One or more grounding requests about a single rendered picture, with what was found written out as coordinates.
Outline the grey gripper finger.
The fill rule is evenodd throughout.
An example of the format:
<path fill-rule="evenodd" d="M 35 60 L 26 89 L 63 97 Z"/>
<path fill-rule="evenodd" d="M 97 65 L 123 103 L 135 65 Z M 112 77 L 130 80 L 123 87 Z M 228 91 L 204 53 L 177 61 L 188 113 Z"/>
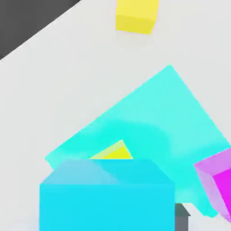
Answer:
<path fill-rule="evenodd" d="M 175 231 L 189 231 L 190 214 L 181 203 L 175 204 Z"/>

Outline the small magenta cube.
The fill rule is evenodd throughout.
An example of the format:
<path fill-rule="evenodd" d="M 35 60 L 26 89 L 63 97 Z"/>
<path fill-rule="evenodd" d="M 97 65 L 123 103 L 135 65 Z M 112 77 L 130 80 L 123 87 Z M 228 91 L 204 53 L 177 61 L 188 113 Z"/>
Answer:
<path fill-rule="evenodd" d="M 194 164 L 212 207 L 231 222 L 231 148 Z"/>

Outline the small yellow cube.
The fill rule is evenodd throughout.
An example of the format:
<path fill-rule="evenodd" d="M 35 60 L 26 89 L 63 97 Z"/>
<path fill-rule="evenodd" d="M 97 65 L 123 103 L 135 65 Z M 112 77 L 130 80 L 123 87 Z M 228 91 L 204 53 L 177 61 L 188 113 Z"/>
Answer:
<path fill-rule="evenodd" d="M 90 159 L 133 159 L 123 140 L 111 145 Z"/>

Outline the small blue cube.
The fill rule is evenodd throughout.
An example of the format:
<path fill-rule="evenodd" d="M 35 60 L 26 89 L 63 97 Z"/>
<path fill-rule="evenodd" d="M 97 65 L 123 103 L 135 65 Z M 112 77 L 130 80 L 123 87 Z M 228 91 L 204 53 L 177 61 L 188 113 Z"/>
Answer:
<path fill-rule="evenodd" d="M 175 231 L 175 185 L 150 160 L 68 160 L 40 184 L 39 231 Z"/>

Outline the large turquoise box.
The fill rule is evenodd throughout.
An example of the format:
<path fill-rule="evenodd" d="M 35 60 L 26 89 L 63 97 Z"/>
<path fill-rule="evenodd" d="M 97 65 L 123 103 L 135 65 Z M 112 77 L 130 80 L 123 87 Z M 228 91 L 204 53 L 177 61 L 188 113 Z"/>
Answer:
<path fill-rule="evenodd" d="M 176 202 L 214 217 L 194 164 L 230 147 L 172 66 L 165 67 L 46 156 L 52 168 L 87 159 L 123 141 L 135 159 L 152 160 L 174 183 Z"/>

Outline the large yellow box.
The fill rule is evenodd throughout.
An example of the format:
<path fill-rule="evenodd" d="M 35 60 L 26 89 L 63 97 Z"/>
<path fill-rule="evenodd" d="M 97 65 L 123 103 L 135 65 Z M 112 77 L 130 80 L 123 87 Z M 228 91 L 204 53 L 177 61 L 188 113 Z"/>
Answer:
<path fill-rule="evenodd" d="M 115 29 L 151 34 L 157 19 L 159 0 L 117 0 Z"/>

